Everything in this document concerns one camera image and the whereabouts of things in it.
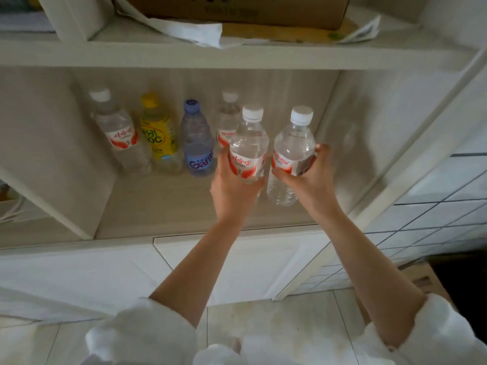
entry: left hand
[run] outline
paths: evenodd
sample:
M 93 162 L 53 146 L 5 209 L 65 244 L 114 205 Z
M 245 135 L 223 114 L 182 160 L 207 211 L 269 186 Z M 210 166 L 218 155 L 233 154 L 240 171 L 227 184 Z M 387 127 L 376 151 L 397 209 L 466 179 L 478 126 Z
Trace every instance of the left hand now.
M 246 184 L 232 173 L 229 155 L 229 146 L 223 148 L 218 155 L 218 166 L 210 192 L 218 221 L 242 225 L 255 205 L 257 195 L 264 187 L 265 179 L 262 177 L 253 184 Z

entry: white shirt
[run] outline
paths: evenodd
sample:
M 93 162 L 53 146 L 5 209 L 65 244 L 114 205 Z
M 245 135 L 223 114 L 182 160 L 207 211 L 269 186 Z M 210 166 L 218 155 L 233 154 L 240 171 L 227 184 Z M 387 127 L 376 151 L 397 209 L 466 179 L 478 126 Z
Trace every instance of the white shirt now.
M 244 338 L 240 355 L 220 344 L 197 352 L 195 328 L 148 298 L 93 328 L 86 343 L 90 355 L 81 365 L 298 365 L 273 350 L 265 337 Z M 370 356 L 397 365 L 487 363 L 487 346 L 475 337 L 466 319 L 435 294 L 428 295 L 409 337 L 397 350 L 381 341 L 373 323 L 356 344 Z

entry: yellow bottle cap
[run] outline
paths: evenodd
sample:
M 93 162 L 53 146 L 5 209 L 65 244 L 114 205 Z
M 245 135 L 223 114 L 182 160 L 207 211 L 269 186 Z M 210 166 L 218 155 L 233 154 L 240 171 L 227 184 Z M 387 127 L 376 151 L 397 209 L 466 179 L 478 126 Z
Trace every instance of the yellow bottle cap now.
M 159 100 L 157 99 L 157 95 L 154 92 L 144 93 L 141 99 L 144 107 L 148 109 L 153 109 L 159 106 Z

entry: white sleeve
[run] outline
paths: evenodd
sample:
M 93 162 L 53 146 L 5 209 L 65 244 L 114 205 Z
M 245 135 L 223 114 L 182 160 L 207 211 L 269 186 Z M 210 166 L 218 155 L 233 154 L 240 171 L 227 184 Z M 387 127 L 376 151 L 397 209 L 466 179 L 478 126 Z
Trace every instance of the white sleeve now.
M 397 365 L 487 363 L 487 346 L 475 337 L 467 320 L 436 294 L 428 295 L 399 349 L 384 344 L 373 323 L 356 344 L 367 354 L 393 360 Z
M 181 315 L 141 298 L 86 334 L 85 365 L 143 363 L 190 365 L 197 351 L 196 330 Z

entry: clear plastic bottle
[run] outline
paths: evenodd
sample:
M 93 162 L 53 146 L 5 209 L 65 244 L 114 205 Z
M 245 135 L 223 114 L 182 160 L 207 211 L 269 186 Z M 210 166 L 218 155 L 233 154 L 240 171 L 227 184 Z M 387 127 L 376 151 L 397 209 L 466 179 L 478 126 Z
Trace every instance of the clear plastic bottle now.
M 228 145 L 240 124 L 240 106 L 237 104 L 239 94 L 235 91 L 222 92 L 223 104 L 217 118 L 216 141 L 220 148 Z
M 213 173 L 216 167 L 216 161 L 213 159 L 215 140 L 206 118 L 201 113 L 198 101 L 186 100 L 184 111 L 181 135 L 186 167 L 194 177 L 206 177 Z
M 132 173 L 150 173 L 150 148 L 139 138 L 128 112 L 113 99 L 108 88 L 89 93 L 94 101 L 94 119 L 112 144 L 120 164 Z
M 274 140 L 272 167 L 276 166 L 295 176 L 304 174 L 311 166 L 315 152 L 315 139 L 308 128 L 313 110 L 307 106 L 295 106 L 291 112 L 291 124 Z M 293 190 L 269 174 L 267 196 L 277 205 L 291 206 L 297 200 Z
M 260 105 L 244 105 L 242 120 L 230 142 L 230 167 L 248 183 L 264 176 L 264 163 L 269 137 L 262 128 L 264 109 Z
M 176 124 L 159 104 L 154 92 L 143 94 L 141 99 L 144 110 L 140 123 L 142 132 L 152 148 L 156 167 L 168 174 L 179 174 L 184 165 L 178 146 Z

